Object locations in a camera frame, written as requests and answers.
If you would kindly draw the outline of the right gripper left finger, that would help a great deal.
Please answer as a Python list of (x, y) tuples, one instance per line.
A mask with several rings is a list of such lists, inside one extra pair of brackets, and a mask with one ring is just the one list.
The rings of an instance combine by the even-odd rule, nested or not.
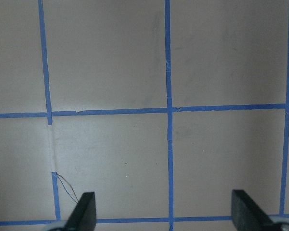
[(56, 221), (44, 227), (45, 231), (93, 231), (96, 227), (94, 192), (84, 192), (68, 220)]

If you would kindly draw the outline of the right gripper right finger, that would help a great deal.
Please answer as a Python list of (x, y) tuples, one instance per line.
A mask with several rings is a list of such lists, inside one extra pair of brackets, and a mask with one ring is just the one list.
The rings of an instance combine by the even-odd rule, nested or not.
[(289, 231), (289, 222), (272, 220), (244, 190), (232, 190), (231, 220), (237, 231)]

